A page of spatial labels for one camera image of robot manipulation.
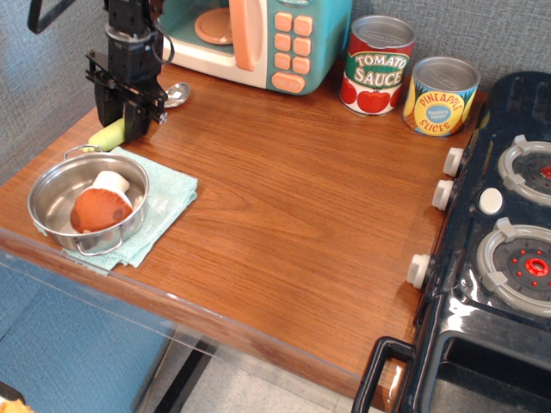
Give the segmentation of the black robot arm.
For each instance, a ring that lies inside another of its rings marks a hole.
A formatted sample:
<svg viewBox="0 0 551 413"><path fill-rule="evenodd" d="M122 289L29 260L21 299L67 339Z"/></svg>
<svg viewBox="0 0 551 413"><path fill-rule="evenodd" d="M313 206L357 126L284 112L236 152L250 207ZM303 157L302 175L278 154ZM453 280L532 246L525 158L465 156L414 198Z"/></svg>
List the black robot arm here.
<svg viewBox="0 0 551 413"><path fill-rule="evenodd" d="M166 121L167 93L158 83L164 31L158 25L162 1L107 1L106 53L88 52L86 77L94 84L100 123L123 121L124 140L146 135L151 123Z"/></svg>

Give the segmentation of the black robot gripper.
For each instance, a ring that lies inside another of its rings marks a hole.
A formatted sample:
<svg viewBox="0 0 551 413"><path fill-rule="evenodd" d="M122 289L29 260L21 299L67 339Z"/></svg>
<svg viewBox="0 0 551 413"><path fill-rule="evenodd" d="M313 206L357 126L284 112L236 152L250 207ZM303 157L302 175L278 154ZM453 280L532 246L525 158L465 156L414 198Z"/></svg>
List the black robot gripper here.
<svg viewBox="0 0 551 413"><path fill-rule="evenodd" d="M147 134L151 120L166 119L166 93L158 84L164 39L152 36L130 43L110 38L106 53L89 51L86 77L95 84L98 119L110 126L123 117L124 141L131 143Z"/></svg>

